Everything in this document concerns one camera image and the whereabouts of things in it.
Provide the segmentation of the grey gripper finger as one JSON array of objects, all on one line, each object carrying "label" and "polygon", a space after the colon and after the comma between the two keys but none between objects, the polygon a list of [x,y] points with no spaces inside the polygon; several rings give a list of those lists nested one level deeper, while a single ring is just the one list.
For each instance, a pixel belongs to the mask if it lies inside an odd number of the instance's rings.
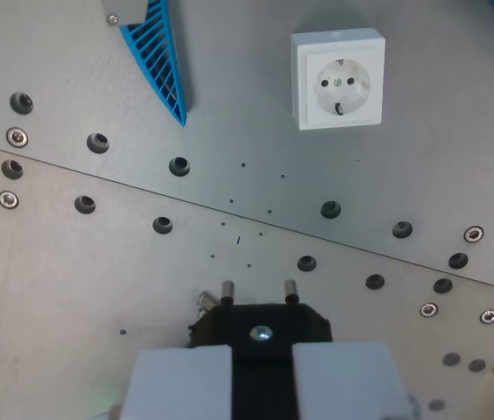
[{"label": "grey gripper finger", "polygon": [[200,346],[140,352],[121,418],[231,419],[231,348]]},{"label": "grey gripper finger", "polygon": [[385,343],[299,343],[293,372],[300,419],[414,419]]}]

